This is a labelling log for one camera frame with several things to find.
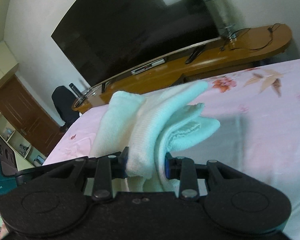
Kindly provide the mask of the white knit sweater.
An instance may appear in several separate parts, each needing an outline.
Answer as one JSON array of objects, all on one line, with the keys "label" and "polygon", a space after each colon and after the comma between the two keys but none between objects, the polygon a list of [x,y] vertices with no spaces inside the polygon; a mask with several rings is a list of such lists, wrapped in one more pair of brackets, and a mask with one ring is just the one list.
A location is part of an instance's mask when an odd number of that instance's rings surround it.
[{"label": "white knit sweater", "polygon": [[165,175],[166,153],[191,148],[220,127],[218,120],[201,116],[203,103],[190,104],[207,88],[207,82],[194,81],[152,95],[113,94],[89,155],[101,157],[128,148],[127,178],[114,179],[114,192],[177,189],[179,181]]}]

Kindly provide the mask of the white shelf unit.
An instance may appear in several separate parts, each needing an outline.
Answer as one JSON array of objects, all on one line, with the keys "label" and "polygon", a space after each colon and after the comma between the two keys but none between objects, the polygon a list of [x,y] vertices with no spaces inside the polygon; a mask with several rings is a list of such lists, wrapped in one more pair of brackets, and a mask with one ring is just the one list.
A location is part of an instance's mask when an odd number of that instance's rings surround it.
[{"label": "white shelf unit", "polygon": [[42,166],[46,157],[30,144],[0,111],[0,137],[14,151],[18,170]]}]

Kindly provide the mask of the brown wooden door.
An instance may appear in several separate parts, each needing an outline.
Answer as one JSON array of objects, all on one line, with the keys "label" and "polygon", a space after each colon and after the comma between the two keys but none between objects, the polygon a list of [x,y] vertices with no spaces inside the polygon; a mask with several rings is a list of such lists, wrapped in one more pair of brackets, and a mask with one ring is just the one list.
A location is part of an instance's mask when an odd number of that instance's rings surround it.
[{"label": "brown wooden door", "polygon": [[0,111],[46,157],[60,141],[60,126],[14,75],[0,88]]}]

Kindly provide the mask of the black office chair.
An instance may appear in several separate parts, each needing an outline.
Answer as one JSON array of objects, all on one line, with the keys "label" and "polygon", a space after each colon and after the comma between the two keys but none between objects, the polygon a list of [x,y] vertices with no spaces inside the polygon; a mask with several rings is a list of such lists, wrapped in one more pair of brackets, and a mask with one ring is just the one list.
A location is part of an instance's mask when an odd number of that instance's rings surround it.
[{"label": "black office chair", "polygon": [[60,132],[66,132],[79,118],[79,112],[72,109],[76,97],[65,86],[58,86],[53,91],[51,98],[59,116],[64,121],[64,125],[60,127]]}]

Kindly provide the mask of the pink floral bed sheet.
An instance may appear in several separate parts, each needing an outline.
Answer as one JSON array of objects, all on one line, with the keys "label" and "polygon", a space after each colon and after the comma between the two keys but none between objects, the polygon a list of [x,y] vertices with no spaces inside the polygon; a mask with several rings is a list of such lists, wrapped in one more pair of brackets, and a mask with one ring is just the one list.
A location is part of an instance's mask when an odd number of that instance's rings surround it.
[{"label": "pink floral bed sheet", "polygon": [[[281,190],[292,204],[285,233],[300,239],[300,60],[204,81],[207,90],[190,104],[203,103],[201,116],[220,127],[197,145],[168,153],[199,163],[215,159]],[[108,105],[84,113],[45,163],[90,157]]]}]

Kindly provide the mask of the silver set-top box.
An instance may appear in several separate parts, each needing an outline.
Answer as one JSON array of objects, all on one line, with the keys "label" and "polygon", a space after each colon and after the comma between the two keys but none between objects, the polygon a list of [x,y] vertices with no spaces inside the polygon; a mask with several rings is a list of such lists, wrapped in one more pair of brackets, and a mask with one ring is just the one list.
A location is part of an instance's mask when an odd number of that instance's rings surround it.
[{"label": "silver set-top box", "polygon": [[145,72],[145,71],[147,71],[147,70],[149,70],[149,69],[151,69],[151,68],[154,68],[154,67],[156,67],[156,66],[159,66],[159,65],[161,65],[161,64],[164,64],[165,62],[166,62],[166,61],[165,61],[164,58],[158,59],[158,60],[156,60],[156,61],[150,62],[150,63],[145,64],[145,65],[143,65],[143,66],[140,66],[140,67],[138,67],[138,68],[135,68],[134,70],[131,71],[131,74],[132,74],[132,75],[138,75],[138,74],[140,74],[140,73],[142,73],[142,72]]}]

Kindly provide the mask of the large black television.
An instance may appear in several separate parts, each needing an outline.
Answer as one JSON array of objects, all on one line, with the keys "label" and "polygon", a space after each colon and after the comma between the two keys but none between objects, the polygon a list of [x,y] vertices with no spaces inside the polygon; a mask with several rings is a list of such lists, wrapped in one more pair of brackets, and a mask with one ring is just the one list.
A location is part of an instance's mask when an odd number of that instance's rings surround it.
[{"label": "large black television", "polygon": [[76,0],[52,33],[91,86],[218,36],[203,0]]}]

